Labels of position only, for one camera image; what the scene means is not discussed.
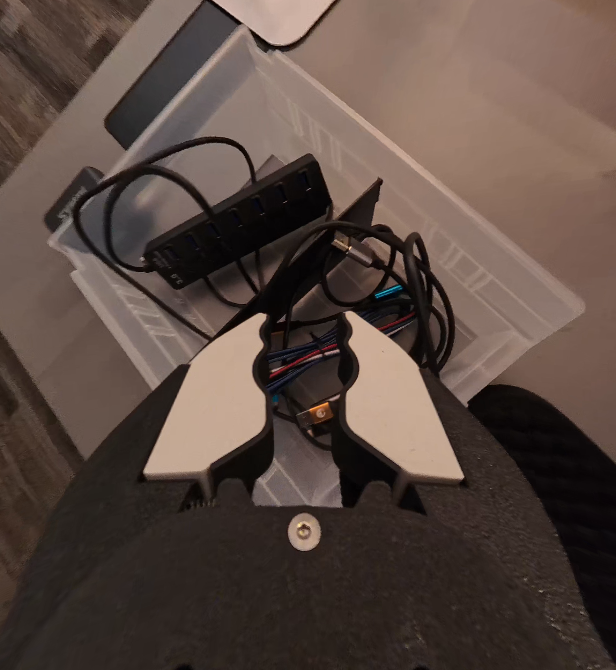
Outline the small black device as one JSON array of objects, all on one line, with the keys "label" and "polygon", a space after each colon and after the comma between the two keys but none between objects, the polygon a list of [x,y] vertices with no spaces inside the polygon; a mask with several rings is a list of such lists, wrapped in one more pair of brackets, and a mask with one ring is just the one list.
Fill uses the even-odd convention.
[{"label": "small black device", "polygon": [[44,224],[50,233],[71,218],[72,210],[77,200],[86,192],[94,188],[103,179],[103,172],[92,166],[83,167],[66,189],[51,205],[44,215]]}]

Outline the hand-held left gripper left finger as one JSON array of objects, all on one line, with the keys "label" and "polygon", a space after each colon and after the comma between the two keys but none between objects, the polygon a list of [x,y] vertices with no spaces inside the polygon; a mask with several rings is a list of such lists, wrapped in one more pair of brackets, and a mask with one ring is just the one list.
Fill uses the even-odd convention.
[{"label": "hand-held left gripper left finger", "polygon": [[192,481],[253,490],[274,457],[267,354],[272,319],[255,314],[190,361],[143,469],[147,481]]}]

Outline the clear plastic bin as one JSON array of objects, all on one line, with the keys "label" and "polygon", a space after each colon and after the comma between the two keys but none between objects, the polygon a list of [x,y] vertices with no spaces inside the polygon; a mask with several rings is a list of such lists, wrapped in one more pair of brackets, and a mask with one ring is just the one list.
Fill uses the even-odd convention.
[{"label": "clear plastic bin", "polygon": [[[440,378],[463,404],[585,310],[580,298],[401,148],[288,55],[263,51],[246,28],[225,40],[110,174],[206,135],[241,143],[260,179],[312,154],[336,215],[382,179],[372,223],[388,225],[402,239],[414,230],[421,235],[456,322],[453,353]],[[250,183],[244,158],[231,147],[188,149],[160,164],[183,175],[212,205]],[[143,177],[115,207],[115,249],[124,261],[138,264],[148,241],[200,212],[179,187]],[[202,338],[92,255],[70,217],[47,244],[68,258],[72,280],[151,389],[203,347]],[[173,289],[156,273],[128,274],[210,336],[236,314],[202,280]],[[275,430],[274,461],[255,484],[254,502],[340,506],[331,456],[283,419],[276,419]]]}]

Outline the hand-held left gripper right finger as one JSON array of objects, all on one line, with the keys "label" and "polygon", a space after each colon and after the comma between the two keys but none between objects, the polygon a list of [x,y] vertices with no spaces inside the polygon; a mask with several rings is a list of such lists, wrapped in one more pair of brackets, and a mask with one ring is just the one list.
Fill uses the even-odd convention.
[{"label": "hand-held left gripper right finger", "polygon": [[341,389],[333,459],[360,487],[384,481],[459,486],[464,473],[418,364],[353,312],[337,323]]}]

